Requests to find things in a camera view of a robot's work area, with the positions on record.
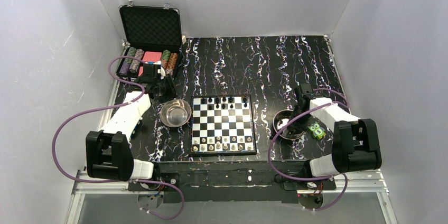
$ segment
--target black marble table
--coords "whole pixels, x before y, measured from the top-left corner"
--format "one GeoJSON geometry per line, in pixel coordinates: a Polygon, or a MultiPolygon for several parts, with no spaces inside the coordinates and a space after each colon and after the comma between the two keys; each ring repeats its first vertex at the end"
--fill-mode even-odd
{"type": "MultiPolygon", "coordinates": [[[[143,124],[131,140],[134,158],[156,162],[265,161],[273,116],[296,104],[294,87],[308,82],[313,88],[342,92],[327,40],[323,36],[269,36],[194,38],[183,46],[184,59],[175,85],[190,103],[193,95],[251,94],[257,154],[247,156],[189,156],[189,124],[168,128],[160,118],[162,104],[152,103],[143,124]]],[[[123,101],[123,85],[116,103],[123,101]]],[[[343,101],[331,94],[333,100],[343,101]]],[[[278,140],[274,160],[308,160],[331,153],[332,134],[318,141],[305,133],[300,139],[278,140]]]]}

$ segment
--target stack of poker chips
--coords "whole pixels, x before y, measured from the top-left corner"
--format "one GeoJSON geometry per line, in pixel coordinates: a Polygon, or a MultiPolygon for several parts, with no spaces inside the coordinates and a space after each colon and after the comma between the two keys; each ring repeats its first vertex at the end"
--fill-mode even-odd
{"type": "MultiPolygon", "coordinates": [[[[135,58],[142,59],[143,54],[145,54],[145,52],[142,49],[138,49],[137,52],[135,53],[135,58]]],[[[129,71],[131,73],[136,73],[139,66],[140,66],[140,61],[134,59],[132,61],[132,63],[130,64],[129,71]]]]}
{"type": "Polygon", "coordinates": [[[168,64],[170,56],[171,56],[171,52],[169,50],[163,51],[162,56],[160,57],[160,61],[162,63],[163,68],[166,68],[166,65],[168,64]]]}
{"type": "MultiPolygon", "coordinates": [[[[134,57],[135,53],[137,52],[137,49],[134,47],[129,48],[127,51],[126,56],[127,57],[134,57]]],[[[133,59],[125,59],[125,62],[123,62],[122,67],[120,68],[119,74],[121,75],[127,75],[129,71],[130,64],[132,63],[133,59]]]]}
{"type": "Polygon", "coordinates": [[[176,63],[178,62],[179,55],[177,53],[171,53],[168,64],[166,65],[166,73],[173,76],[174,68],[176,68],[176,63]]]}

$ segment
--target bowl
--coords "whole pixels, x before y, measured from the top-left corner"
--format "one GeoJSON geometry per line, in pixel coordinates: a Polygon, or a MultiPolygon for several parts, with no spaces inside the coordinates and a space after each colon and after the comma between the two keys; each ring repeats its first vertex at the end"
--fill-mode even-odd
{"type": "Polygon", "coordinates": [[[169,127],[180,127],[184,125],[191,116],[191,107],[182,99],[167,101],[160,111],[162,123],[169,127]]]}
{"type": "MultiPolygon", "coordinates": [[[[292,110],[284,109],[280,110],[279,112],[277,112],[277,114],[275,114],[274,119],[272,119],[272,127],[275,131],[275,134],[277,134],[278,130],[283,128],[283,126],[285,126],[289,122],[292,113],[293,113],[292,110]]],[[[283,131],[283,133],[280,134],[280,137],[284,139],[290,139],[293,141],[298,139],[300,137],[300,134],[288,135],[287,133],[285,133],[285,131],[283,131]]]]}

